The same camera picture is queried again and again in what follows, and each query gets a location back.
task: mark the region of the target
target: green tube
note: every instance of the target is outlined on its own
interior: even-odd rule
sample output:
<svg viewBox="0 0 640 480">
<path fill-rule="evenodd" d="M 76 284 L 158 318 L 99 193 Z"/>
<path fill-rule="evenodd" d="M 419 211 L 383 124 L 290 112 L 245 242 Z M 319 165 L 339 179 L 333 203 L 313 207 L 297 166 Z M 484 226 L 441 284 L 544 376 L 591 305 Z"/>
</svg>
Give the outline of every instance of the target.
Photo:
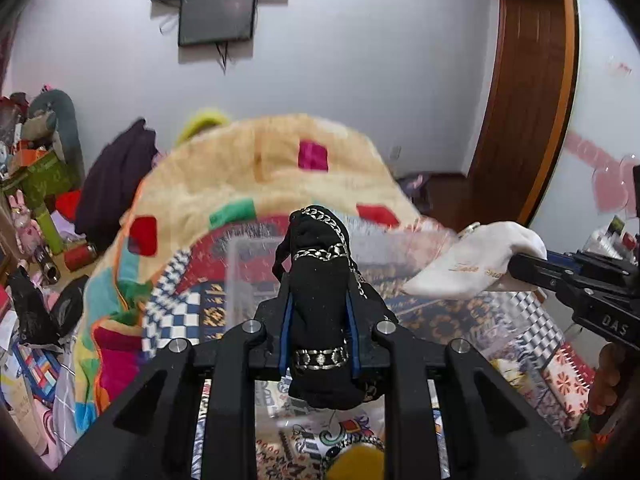
<svg viewBox="0 0 640 480">
<path fill-rule="evenodd" d="M 49 249 L 51 249 L 51 252 L 53 254 L 60 254 L 64 250 L 65 244 L 56 229 L 56 225 L 51 219 L 47 207 L 44 204 L 39 205 L 33 210 L 33 217 L 40 226 L 42 237 L 49 246 Z"/>
</svg>

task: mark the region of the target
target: dark purple garment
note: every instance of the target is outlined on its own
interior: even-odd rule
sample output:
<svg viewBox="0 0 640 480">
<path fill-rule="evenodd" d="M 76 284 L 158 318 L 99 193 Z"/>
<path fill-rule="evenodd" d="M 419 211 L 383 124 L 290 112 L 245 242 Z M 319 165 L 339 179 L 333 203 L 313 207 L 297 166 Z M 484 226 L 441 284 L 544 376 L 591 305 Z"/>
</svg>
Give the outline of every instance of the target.
<svg viewBox="0 0 640 480">
<path fill-rule="evenodd" d="M 151 171 L 156 132 L 138 119 L 105 146 L 87 175 L 76 209 L 76 232 L 105 251 L 120 229 L 120 217 L 131 207 L 138 184 Z"/>
</svg>

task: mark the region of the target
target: white cloth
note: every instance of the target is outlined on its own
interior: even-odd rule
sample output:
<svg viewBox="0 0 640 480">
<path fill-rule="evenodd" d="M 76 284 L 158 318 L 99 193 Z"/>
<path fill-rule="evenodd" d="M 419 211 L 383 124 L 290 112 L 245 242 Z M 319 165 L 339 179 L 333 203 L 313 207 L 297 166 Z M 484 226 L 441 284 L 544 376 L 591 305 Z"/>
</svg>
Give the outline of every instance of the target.
<svg viewBox="0 0 640 480">
<path fill-rule="evenodd" d="M 402 289 L 412 296 L 438 300 L 469 300 L 483 290 L 533 290 L 535 286 L 507 274 L 509 260 L 516 253 L 546 260 L 545 245 L 532 230 L 516 222 L 482 225 L 433 260 Z"/>
</svg>

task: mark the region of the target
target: red can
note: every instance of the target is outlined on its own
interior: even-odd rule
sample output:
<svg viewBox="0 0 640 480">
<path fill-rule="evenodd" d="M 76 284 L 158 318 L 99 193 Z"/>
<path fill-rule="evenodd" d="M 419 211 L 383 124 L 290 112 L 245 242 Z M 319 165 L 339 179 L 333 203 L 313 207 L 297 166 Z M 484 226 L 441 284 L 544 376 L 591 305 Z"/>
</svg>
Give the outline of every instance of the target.
<svg viewBox="0 0 640 480">
<path fill-rule="evenodd" d="M 73 272 L 94 262 L 97 257 L 98 253 L 93 244 L 81 245 L 65 251 L 65 265 Z"/>
</svg>

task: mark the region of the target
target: black plastic bag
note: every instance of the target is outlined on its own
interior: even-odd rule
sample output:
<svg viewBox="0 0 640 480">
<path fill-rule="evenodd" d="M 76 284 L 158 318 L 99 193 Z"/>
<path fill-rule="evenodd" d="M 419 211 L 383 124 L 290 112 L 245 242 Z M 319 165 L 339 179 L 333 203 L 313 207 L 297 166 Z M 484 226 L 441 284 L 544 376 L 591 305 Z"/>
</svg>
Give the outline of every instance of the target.
<svg viewBox="0 0 640 480">
<path fill-rule="evenodd" d="M 15 313 L 18 315 L 20 343 L 32 345 L 58 344 L 58 329 L 44 305 L 44 298 L 24 267 L 18 266 L 7 278 L 11 286 Z"/>
<path fill-rule="evenodd" d="M 84 275 L 69 283 L 51 309 L 50 316 L 60 337 L 71 332 L 82 316 L 82 294 L 88 279 Z"/>
</svg>

